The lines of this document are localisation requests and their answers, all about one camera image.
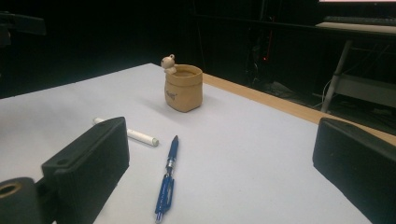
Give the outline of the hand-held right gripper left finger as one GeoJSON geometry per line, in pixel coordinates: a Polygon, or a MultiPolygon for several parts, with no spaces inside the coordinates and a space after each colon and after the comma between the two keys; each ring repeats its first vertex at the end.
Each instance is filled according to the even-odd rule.
{"type": "Polygon", "coordinates": [[[45,220],[92,224],[129,167],[126,121],[92,126],[42,164],[45,220]]]}

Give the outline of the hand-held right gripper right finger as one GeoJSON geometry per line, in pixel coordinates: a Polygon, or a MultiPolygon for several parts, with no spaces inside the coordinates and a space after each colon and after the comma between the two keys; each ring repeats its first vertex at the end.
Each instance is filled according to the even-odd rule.
{"type": "Polygon", "coordinates": [[[313,165],[373,224],[396,224],[396,146],[350,123],[323,118],[313,165]]]}

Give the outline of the white pen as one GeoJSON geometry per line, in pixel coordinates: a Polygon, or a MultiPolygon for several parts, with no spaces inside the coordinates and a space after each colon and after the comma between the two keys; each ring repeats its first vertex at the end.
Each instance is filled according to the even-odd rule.
{"type": "Polygon", "coordinates": [[[150,146],[150,147],[157,147],[160,144],[160,141],[157,138],[147,135],[147,134],[144,134],[144,133],[140,133],[138,131],[135,131],[135,130],[132,130],[132,129],[126,127],[125,118],[122,118],[122,117],[116,117],[113,119],[94,118],[92,120],[93,125],[116,124],[117,122],[121,123],[121,126],[123,127],[124,135],[128,139],[132,139],[139,143],[146,144],[147,146],[150,146]]]}

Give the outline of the blue pen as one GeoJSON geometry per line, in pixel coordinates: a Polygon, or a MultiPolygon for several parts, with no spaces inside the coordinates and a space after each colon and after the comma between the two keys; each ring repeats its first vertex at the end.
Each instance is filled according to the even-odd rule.
{"type": "Polygon", "coordinates": [[[178,136],[176,135],[172,140],[169,149],[167,162],[165,165],[166,173],[163,176],[163,181],[159,191],[159,196],[156,202],[155,224],[161,224],[163,220],[163,216],[171,208],[172,205],[174,183],[175,183],[175,179],[173,178],[173,172],[175,170],[175,165],[177,160],[178,144],[179,144],[178,136]]]}

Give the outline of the tan pen holder with bear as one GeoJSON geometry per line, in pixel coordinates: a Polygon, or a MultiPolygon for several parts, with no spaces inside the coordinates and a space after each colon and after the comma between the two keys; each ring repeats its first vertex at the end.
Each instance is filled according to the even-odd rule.
{"type": "Polygon", "coordinates": [[[176,64],[175,55],[162,58],[165,102],[179,112],[189,112],[203,102],[203,71],[193,65],[176,64]]]}

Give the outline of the white table mat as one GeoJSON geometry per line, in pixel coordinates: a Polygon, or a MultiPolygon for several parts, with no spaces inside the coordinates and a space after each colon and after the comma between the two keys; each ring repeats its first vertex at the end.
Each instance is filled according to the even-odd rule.
{"type": "Polygon", "coordinates": [[[130,165],[95,224],[154,224],[171,141],[179,149],[163,224],[370,224],[314,167],[317,125],[213,86],[188,113],[163,97],[148,63],[0,100],[0,182],[38,179],[44,161],[91,128],[124,117],[157,138],[131,141],[130,165]]]}

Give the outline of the dark keyboard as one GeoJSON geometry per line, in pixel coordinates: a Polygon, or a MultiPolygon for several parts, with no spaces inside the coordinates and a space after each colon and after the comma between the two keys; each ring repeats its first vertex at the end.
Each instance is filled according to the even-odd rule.
{"type": "Polygon", "coordinates": [[[382,26],[395,26],[396,27],[396,19],[394,19],[394,18],[362,18],[362,17],[327,16],[323,20],[326,22],[353,23],[353,24],[364,24],[364,25],[382,25],[382,26]]]}

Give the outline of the black computer tower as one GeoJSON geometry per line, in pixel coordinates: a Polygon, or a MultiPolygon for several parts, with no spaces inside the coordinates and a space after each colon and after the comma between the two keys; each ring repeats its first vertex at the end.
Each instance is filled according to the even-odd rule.
{"type": "Polygon", "coordinates": [[[274,41],[271,29],[251,28],[246,62],[247,81],[250,86],[261,81],[264,66],[270,61],[274,41]]]}

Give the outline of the white metal frame desk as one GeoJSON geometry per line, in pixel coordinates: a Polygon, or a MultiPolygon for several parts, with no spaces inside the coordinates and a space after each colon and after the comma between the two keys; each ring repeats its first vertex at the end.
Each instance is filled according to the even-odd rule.
{"type": "MultiPolygon", "coordinates": [[[[365,25],[353,23],[321,22],[317,24],[320,29],[327,29],[336,32],[352,32],[359,35],[375,35],[380,37],[396,37],[396,27],[382,25],[365,25]]],[[[343,51],[338,64],[332,75],[329,87],[324,94],[321,105],[321,112],[327,113],[333,96],[338,93],[348,97],[363,101],[386,105],[396,108],[396,100],[391,99],[396,96],[396,84],[389,84],[381,81],[370,80],[364,77],[353,77],[343,72],[348,53],[353,45],[353,39],[346,39],[343,51]]]]}

